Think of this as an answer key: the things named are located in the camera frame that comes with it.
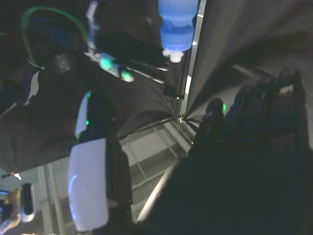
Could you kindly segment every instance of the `blue bottle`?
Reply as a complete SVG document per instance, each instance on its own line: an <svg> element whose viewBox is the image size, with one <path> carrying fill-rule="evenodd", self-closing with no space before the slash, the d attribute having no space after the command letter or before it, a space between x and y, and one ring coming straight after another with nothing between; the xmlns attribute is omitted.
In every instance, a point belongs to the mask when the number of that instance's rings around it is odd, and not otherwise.
<svg viewBox="0 0 313 235"><path fill-rule="evenodd" d="M193 18L198 12L198 4L198 0L158 0L163 19L160 29L163 55L170 56L172 62L180 62L183 51L192 46Z"/></svg>

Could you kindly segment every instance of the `cable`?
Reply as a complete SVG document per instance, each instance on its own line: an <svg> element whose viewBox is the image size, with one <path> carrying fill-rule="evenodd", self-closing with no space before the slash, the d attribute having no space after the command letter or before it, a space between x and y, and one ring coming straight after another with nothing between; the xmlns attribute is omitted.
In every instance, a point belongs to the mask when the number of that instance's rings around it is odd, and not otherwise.
<svg viewBox="0 0 313 235"><path fill-rule="evenodd" d="M21 18L21 29L22 29L22 40L24 42L26 51L27 51L27 53L29 55L29 60L32 62L32 64L37 64L37 63L36 63L36 61L35 61L35 59L34 59L34 57L32 55L32 51L31 51L30 46L29 46L29 41L27 39L27 36L26 36L25 32L27 30L27 27L28 27L28 24L29 24L29 19L30 19L31 15L33 13L35 13L37 11L41 11L41 10L52 11L52 12L58 13L58 14L64 16L64 17L68 18L74 24L76 24L76 26L79 28L79 30L81 31L85 41L86 42L88 41L89 33L88 33L87 29L85 28L83 23L81 23L76 17L74 17L70 13L68 13L66 11L63 11L63 10L56 9L56 8L47 8L47 7L41 7L41 6L29 8L22 15L22 18Z"/></svg>

